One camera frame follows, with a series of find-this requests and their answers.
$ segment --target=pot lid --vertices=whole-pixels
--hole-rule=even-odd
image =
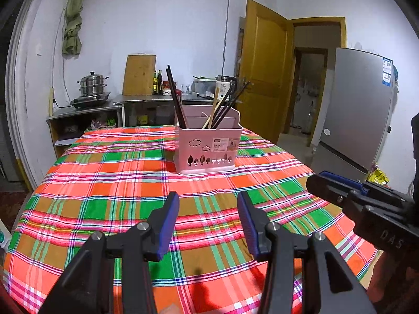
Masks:
[[[87,80],[95,80],[95,79],[103,79],[102,74],[95,74],[95,72],[90,72],[90,75],[85,76],[81,79],[81,81],[87,81]]]

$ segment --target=plaid tablecloth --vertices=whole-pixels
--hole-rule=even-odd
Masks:
[[[51,167],[32,195],[6,256],[3,283],[31,313],[89,235],[125,232],[176,191],[180,210],[169,252],[150,263],[158,310],[254,312],[266,263],[249,254],[237,194],[287,229],[321,229],[361,278],[376,250],[354,235],[334,205],[305,189],[312,171],[294,156],[244,130],[232,172],[175,173],[173,126],[116,128],[85,134]],[[301,262],[295,261],[294,312],[301,307]],[[115,261],[115,312],[121,313],[121,261]]]

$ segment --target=metal bolt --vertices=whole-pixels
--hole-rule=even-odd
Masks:
[[[319,241],[323,241],[326,238],[326,236],[322,232],[315,232],[314,238],[318,239]]]
[[[147,230],[149,227],[150,225],[147,222],[139,222],[139,224],[137,224],[138,230]]]
[[[269,229],[273,230],[274,232],[279,230],[281,227],[281,225],[277,222],[271,222],[268,224],[268,226],[269,226]]]
[[[101,232],[94,232],[91,237],[95,241],[99,241],[102,238],[103,234]]]

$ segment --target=refrigerator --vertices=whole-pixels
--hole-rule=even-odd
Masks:
[[[365,181],[390,132],[393,62],[336,49],[333,89],[311,169]]]

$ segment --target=utensil holder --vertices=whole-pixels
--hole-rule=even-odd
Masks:
[[[195,175],[234,170],[243,127],[240,112],[230,109],[216,129],[202,129],[211,105],[183,105],[188,129],[175,126],[177,173]]]

